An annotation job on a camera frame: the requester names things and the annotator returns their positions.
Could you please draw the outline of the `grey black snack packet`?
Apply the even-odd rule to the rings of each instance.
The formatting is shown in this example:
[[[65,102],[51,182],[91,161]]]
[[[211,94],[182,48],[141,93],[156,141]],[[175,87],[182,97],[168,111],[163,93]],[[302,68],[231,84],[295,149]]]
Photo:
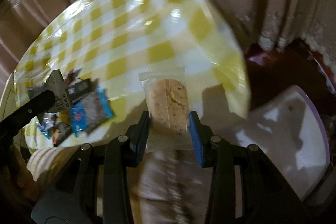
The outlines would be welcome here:
[[[42,124],[43,117],[46,113],[58,113],[70,110],[73,106],[67,90],[66,82],[63,79],[60,69],[53,70],[45,82],[27,87],[27,94],[31,100],[45,90],[50,90],[54,93],[55,103],[51,107],[47,108],[47,110],[37,115],[40,124]]]

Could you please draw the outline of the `clear-wrapped round cookie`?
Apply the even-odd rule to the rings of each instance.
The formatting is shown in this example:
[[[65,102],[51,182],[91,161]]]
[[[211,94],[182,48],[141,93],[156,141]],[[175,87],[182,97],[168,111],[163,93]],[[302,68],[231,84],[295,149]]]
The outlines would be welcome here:
[[[190,149],[189,100],[183,67],[139,74],[150,116],[147,152]]]

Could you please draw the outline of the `small blue candy wrapper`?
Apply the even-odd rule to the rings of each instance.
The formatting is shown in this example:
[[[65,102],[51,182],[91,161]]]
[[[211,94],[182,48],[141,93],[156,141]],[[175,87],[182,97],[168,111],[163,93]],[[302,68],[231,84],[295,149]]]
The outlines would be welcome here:
[[[51,129],[54,128],[58,116],[56,113],[45,113],[37,125],[40,132],[47,138],[51,138]]]

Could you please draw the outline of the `dark snack packet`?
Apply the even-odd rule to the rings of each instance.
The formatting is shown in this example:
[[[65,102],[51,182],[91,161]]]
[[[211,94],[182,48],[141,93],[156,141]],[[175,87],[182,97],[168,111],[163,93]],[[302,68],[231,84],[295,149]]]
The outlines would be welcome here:
[[[51,130],[52,143],[54,147],[59,146],[71,134],[72,134],[71,125],[65,122],[57,123]]]

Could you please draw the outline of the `blue seed snack packet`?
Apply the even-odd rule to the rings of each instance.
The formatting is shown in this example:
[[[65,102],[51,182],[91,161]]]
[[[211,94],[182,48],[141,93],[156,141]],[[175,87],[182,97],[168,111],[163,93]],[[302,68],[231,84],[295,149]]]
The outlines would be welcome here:
[[[105,91],[98,86],[70,110],[72,132],[77,138],[81,133],[89,134],[113,117]]]

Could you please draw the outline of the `striped sofa cushion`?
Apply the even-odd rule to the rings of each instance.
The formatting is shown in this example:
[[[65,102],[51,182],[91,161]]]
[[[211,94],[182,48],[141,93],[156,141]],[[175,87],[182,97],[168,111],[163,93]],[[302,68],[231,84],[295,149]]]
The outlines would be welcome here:
[[[41,192],[49,187],[78,148],[79,146],[44,148],[32,154],[27,163],[27,169],[33,175]]]

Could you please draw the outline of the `yellow white checkered tablecloth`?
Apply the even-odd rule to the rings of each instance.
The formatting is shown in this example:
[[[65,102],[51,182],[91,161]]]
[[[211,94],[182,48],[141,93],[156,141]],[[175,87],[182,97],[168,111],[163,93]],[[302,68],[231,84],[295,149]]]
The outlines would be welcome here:
[[[96,143],[137,122],[146,106],[139,73],[175,67],[184,67],[190,108],[200,117],[214,111],[230,124],[229,115],[247,116],[250,88],[242,50],[211,0],[77,0],[15,68],[16,103],[24,105],[26,88],[55,69],[98,79],[114,117],[64,145]]]

